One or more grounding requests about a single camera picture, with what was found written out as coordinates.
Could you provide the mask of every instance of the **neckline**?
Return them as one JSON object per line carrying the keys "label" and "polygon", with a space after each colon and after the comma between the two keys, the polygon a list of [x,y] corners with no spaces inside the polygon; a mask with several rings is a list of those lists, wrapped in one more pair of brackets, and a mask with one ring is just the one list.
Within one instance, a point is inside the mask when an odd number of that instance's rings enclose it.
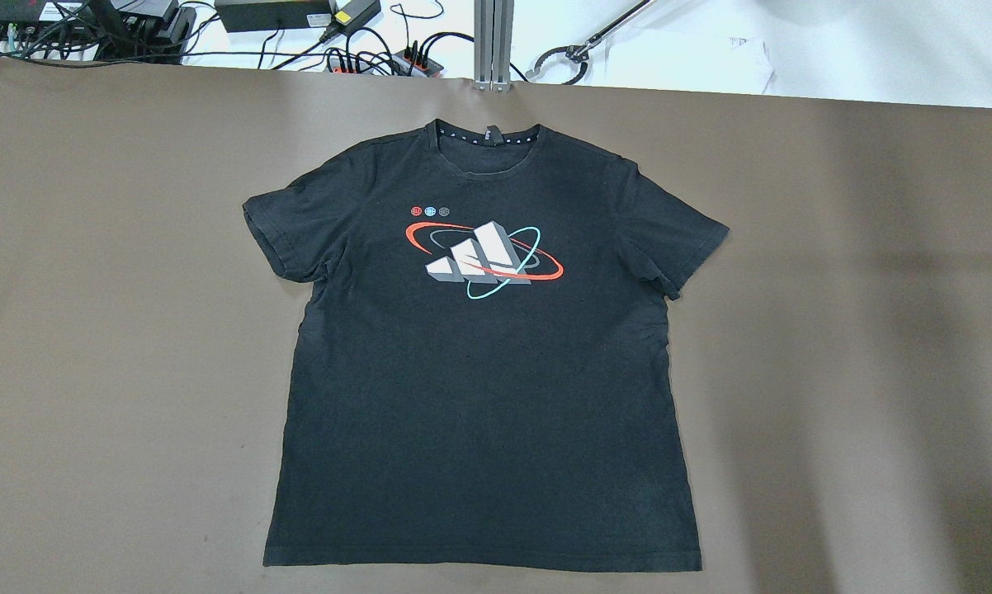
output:
{"label": "neckline", "polygon": [[448,161],[446,155],[441,152],[441,148],[438,143],[438,136],[443,133],[448,136],[448,138],[465,139],[467,143],[480,146],[482,140],[484,140],[484,133],[466,130],[465,128],[460,128],[459,125],[448,124],[445,120],[433,120],[431,123],[423,127],[423,131],[427,133],[429,154],[431,154],[444,169],[453,173],[456,177],[465,177],[467,180],[476,181],[503,180],[505,177],[515,176],[515,174],[527,169],[527,166],[529,166],[529,164],[536,158],[536,155],[539,150],[541,150],[541,147],[544,146],[546,138],[548,138],[549,135],[549,130],[545,128],[544,125],[539,124],[534,124],[531,128],[519,132],[504,132],[504,143],[524,144],[528,142],[532,144],[532,148],[530,148],[529,152],[526,153],[526,157],[523,157],[520,161],[507,169],[500,170],[500,172],[481,173],[467,172],[467,170],[455,165],[454,162]]}

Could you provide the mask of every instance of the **black box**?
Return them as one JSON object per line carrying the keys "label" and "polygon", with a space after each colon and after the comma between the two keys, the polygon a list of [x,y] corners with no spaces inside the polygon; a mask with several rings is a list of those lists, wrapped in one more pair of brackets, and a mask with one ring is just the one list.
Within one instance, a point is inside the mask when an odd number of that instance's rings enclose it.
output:
{"label": "black box", "polygon": [[217,0],[214,7],[229,33],[326,29],[331,22],[328,0]]}
{"label": "black box", "polygon": [[[63,13],[54,10],[56,2],[50,0],[0,0],[0,23],[44,24],[56,22],[63,18]],[[60,2],[70,11],[84,8],[80,12],[83,19],[88,20],[92,12],[88,8],[88,0]],[[162,22],[169,22],[177,12],[177,0],[112,0],[112,5],[122,15],[138,17],[153,17]]]}

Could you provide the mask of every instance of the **graphic print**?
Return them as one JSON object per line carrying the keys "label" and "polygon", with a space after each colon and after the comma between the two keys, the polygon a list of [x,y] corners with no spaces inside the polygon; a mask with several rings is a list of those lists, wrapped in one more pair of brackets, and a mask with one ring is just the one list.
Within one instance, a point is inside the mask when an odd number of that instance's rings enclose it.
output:
{"label": "graphic print", "polygon": [[[507,230],[496,221],[489,221],[480,227],[467,227],[451,223],[423,221],[405,229],[409,242],[422,252],[433,252],[422,247],[417,240],[417,232],[429,229],[429,242],[437,248],[447,249],[450,256],[443,256],[428,263],[427,274],[435,281],[466,282],[466,296],[470,299],[484,299],[495,295],[507,285],[532,285],[535,281],[555,281],[563,275],[564,268],[548,252],[542,251],[541,230],[536,227],[522,227],[515,232]],[[441,241],[443,234],[469,236],[452,245]],[[527,234],[532,244],[516,239],[520,233]],[[533,268],[554,268],[546,274],[533,273]],[[474,284],[496,285],[480,295],[475,294]]]}

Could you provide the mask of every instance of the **wire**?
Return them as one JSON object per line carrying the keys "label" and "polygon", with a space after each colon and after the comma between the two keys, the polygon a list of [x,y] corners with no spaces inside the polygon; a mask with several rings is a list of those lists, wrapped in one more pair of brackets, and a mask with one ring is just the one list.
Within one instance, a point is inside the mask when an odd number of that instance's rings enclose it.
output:
{"label": "wire", "polygon": [[214,7],[214,5],[210,4],[209,2],[202,2],[201,0],[184,0],[182,3],[180,3],[182,7],[186,7],[189,4],[199,4],[202,7],[208,7],[211,11],[217,12],[217,7]]}
{"label": "wire", "polygon": [[401,18],[404,19],[405,48],[412,44],[412,34],[409,33],[409,19],[431,20],[444,14],[444,4],[440,3],[440,0],[433,0],[433,2],[440,8],[440,11],[436,15],[409,15],[404,11],[404,4],[398,2],[397,4],[390,5],[390,12],[393,12],[395,15],[401,16]]}
{"label": "wire", "polygon": [[[470,35],[467,35],[466,33],[459,33],[459,31],[441,31],[441,33],[435,33],[429,36],[427,39],[424,39],[422,44],[419,46],[419,53],[422,54],[423,56],[422,64],[429,64],[429,53],[431,53],[431,50],[433,49],[433,44],[436,44],[436,42],[446,37],[456,37],[459,39],[465,39],[466,41],[472,42],[472,44],[474,42],[474,37],[470,37]],[[522,80],[525,80],[525,82],[529,82],[529,78],[526,78],[526,75],[522,74],[522,71],[518,70],[518,67],[516,67],[514,63],[510,63],[510,64],[512,71],[517,73],[517,75],[520,76]]]}
{"label": "wire", "polygon": [[422,19],[422,20],[436,19],[440,15],[444,14],[444,4],[442,4],[440,0],[433,0],[433,3],[437,4],[437,7],[440,8],[440,11],[436,15],[409,15],[407,14],[407,12],[404,11],[404,4],[400,2],[398,2],[397,4],[390,5],[390,12],[393,12],[395,15],[399,17],[402,16],[406,19]]}
{"label": "wire", "polygon": [[305,49],[304,52],[301,52],[300,54],[295,54],[295,57],[291,57],[289,59],[281,61],[281,63],[275,65],[275,67],[273,67],[272,70],[280,70],[280,68],[284,68],[285,65],[291,64],[293,63],[293,61],[296,61],[301,57],[305,57],[309,52],[312,52],[312,50],[319,48],[323,44],[327,44],[327,42],[330,41],[337,34],[338,34],[338,27],[334,26],[333,24],[330,24],[330,26],[327,26],[327,29],[324,30],[324,33],[321,34],[321,36],[319,37],[319,41],[316,41],[315,44],[313,45],[309,45],[309,48]]}
{"label": "wire", "polygon": [[319,61],[316,64],[309,64],[309,65],[307,65],[307,67],[299,68],[299,70],[297,70],[297,72],[304,72],[304,71],[307,71],[307,70],[312,70],[312,68],[316,68],[319,65],[322,65],[322,67],[327,68],[328,65],[329,65],[328,64],[328,61],[327,61],[327,58],[330,57],[330,53],[329,52],[341,52],[341,49],[338,49],[338,48],[327,48],[326,50],[324,49],[324,52],[322,54],[314,54],[314,56],[312,56],[312,57],[322,57],[322,58],[324,58],[324,61]]}
{"label": "wire", "polygon": [[[276,38],[276,42],[272,46],[273,52],[275,52],[275,50],[280,49],[280,44],[282,44],[282,42],[284,42],[284,37],[287,37],[287,30],[286,29],[283,30],[282,33],[280,33],[280,37],[277,37]],[[275,61],[275,58],[269,58],[269,67],[272,67],[273,61]]]}
{"label": "wire", "polygon": [[221,18],[221,16],[218,16],[216,14],[213,15],[213,16],[210,16],[209,19],[206,19],[201,24],[199,24],[199,29],[195,30],[195,33],[190,34],[188,37],[184,38],[183,41],[182,41],[182,43],[180,45],[183,45],[184,42],[188,41],[190,38],[195,37],[195,40],[191,42],[191,48],[187,49],[187,53],[189,53],[189,54],[191,52],[194,52],[196,46],[199,45],[199,40],[202,39],[202,31],[204,31],[206,29],[206,27],[210,26],[210,23],[216,22],[216,21],[220,20],[220,18]]}
{"label": "wire", "polygon": [[[371,56],[371,59],[365,57],[365,54]],[[372,52],[357,52],[357,56],[361,56],[362,58],[364,58],[364,60],[368,64],[367,68],[364,68],[364,70],[357,72],[357,74],[364,74],[364,72],[372,70],[373,68],[375,69],[375,71],[378,71],[380,74],[384,74],[386,76],[398,76],[403,74],[401,72],[401,64],[397,64],[394,61],[394,57],[391,56],[390,53],[388,52],[380,52],[378,54]],[[390,71],[386,72],[385,70],[383,70],[383,68],[381,68],[383,67],[383,65],[387,65],[387,67],[390,67]]]}
{"label": "wire", "polygon": [[349,35],[346,36],[346,53],[349,53],[349,40],[352,39],[353,38],[353,35],[355,35],[358,31],[368,31],[368,33],[371,33],[372,35],[375,35],[375,37],[378,37],[379,38],[379,42],[382,42],[383,48],[386,48],[386,53],[387,54],[390,54],[390,56],[393,56],[394,55],[393,52],[390,52],[390,46],[386,44],[386,40],[383,39],[382,36],[380,36],[378,33],[376,33],[376,31],[374,29],[371,29],[371,27],[369,27],[369,26],[362,26],[362,27],[360,27],[360,29],[357,29],[356,31],[353,31],[352,33],[350,33]]}
{"label": "wire", "polygon": [[282,30],[284,30],[284,29],[282,29],[282,27],[280,27],[280,29],[274,30],[272,32],[272,35],[266,37],[265,38],[265,41],[262,41],[262,52],[261,52],[261,55],[259,55],[257,57],[257,70],[262,70],[262,61],[265,60],[265,48],[266,48],[266,45],[269,45],[269,41],[273,41],[273,39],[275,39],[275,37],[277,37],[277,35],[280,35],[280,31],[282,31]]}
{"label": "wire", "polygon": [[[113,64],[142,64],[141,60],[148,58],[184,58],[184,57],[194,57],[194,56],[256,56],[257,52],[194,52],[194,53],[182,53],[182,54],[148,54],[141,56],[131,56],[127,58],[116,58],[113,60],[99,61],[99,63],[92,64],[60,64],[51,63],[50,61],[44,61],[37,58],[20,56],[16,53],[1,52],[0,58],[11,58],[13,60],[24,61],[24,63],[37,64],[37,65],[49,65],[52,68],[102,68],[105,65]],[[324,54],[290,54],[285,52],[268,52],[270,56],[293,56],[297,58],[313,58],[323,56]]]}
{"label": "wire", "polygon": [[526,78],[526,75],[525,74],[522,74],[522,71],[518,70],[518,67],[516,67],[516,65],[514,65],[514,63],[510,63],[510,64],[511,64],[511,70],[514,71],[514,72],[516,72],[518,74],[518,76],[520,76],[520,78],[522,78],[522,80],[525,80],[526,83],[529,83],[529,78]]}

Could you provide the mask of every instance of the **black t-shirt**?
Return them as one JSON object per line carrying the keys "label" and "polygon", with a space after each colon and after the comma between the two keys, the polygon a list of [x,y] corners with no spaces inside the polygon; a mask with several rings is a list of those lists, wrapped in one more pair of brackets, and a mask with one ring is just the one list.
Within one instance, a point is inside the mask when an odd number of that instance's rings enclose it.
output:
{"label": "black t-shirt", "polygon": [[727,228],[582,140],[498,137],[435,120],[244,204],[314,283],[264,564],[700,570],[664,298]]}

